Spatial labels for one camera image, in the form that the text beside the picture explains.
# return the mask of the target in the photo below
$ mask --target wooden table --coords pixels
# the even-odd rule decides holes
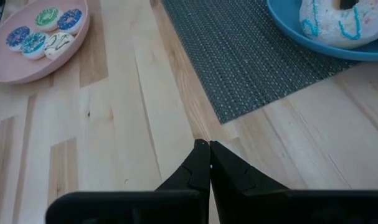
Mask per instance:
[[[159,1],[89,3],[87,39],[66,65],[0,84],[0,223],[43,223],[75,190],[153,190],[196,138],[291,188],[378,189],[378,63],[221,125]],[[4,18],[25,4],[8,0]]]

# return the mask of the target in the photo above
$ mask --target gray placemat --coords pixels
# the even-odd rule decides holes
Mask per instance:
[[[275,25],[266,0],[163,4],[221,123],[355,63],[294,43]]]

